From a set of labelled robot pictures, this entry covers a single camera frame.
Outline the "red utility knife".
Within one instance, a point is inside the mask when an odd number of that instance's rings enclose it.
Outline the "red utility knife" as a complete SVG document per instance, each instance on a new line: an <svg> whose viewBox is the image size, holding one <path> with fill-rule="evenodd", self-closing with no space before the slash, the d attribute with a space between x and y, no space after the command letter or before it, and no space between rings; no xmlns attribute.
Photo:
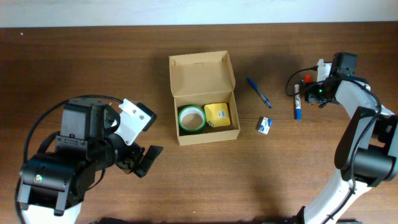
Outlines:
<svg viewBox="0 0 398 224"><path fill-rule="evenodd" d="M305 85L309 85L309 84L313 83L312 76L310 74L305 75L303 78L303 81L304 81Z"/></svg>

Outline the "green tape roll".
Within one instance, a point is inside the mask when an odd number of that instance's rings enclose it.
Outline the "green tape roll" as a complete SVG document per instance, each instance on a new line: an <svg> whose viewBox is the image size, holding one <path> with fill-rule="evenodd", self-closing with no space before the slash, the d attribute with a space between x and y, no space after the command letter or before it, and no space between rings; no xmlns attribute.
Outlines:
<svg viewBox="0 0 398 224"><path fill-rule="evenodd" d="M178 114L178 124L185 133L200 133L206 124L205 112L198 106L186 106Z"/></svg>

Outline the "yellow sticky note pad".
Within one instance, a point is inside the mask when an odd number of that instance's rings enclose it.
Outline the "yellow sticky note pad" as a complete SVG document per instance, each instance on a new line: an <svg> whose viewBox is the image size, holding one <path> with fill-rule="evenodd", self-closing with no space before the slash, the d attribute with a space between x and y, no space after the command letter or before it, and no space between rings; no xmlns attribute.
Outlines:
<svg viewBox="0 0 398 224"><path fill-rule="evenodd" d="M206 123L212 128L229 126L228 105L226 103L212 103L204 106Z"/></svg>

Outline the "brown cardboard box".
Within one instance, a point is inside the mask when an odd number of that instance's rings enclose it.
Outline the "brown cardboard box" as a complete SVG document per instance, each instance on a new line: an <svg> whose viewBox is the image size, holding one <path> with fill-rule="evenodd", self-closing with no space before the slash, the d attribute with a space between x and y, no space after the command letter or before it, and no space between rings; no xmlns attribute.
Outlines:
<svg viewBox="0 0 398 224"><path fill-rule="evenodd" d="M169 73L180 146L238 138L241 128L234 97L236 80L227 51L170 56ZM184 118L180 115L182 110L189 106L203 110L205 105L212 103L227 104L220 114L230 120L229 125L213 128L204 123L202 130L193 132L182 128L182 124L197 123L199 119L199 115L191 113Z"/></svg>

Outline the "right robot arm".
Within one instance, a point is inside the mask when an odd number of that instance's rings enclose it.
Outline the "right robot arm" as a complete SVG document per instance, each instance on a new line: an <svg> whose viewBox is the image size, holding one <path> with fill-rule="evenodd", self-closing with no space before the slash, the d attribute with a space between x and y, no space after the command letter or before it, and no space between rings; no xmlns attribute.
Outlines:
<svg viewBox="0 0 398 224"><path fill-rule="evenodd" d="M357 76L357 60L348 52L334 54L330 63L319 60L317 80L303 86L307 103L342 105L350 122L335 151L332 178L293 223L338 223L360 196L397 175L397 115Z"/></svg>

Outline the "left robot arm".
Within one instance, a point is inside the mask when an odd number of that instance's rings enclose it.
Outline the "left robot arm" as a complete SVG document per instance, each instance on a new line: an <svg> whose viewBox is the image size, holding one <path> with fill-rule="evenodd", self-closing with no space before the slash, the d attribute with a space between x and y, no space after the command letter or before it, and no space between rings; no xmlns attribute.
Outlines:
<svg viewBox="0 0 398 224"><path fill-rule="evenodd" d="M118 113L106 95L82 95L61 101L34 124L57 108L63 109L59 131L50 134L31 158L23 156L15 192L20 223L75 223L87 191L99 184L96 172L112 166L125 174L144 177L161 146L138 145L138 135L157 119L142 103L117 99Z"/></svg>

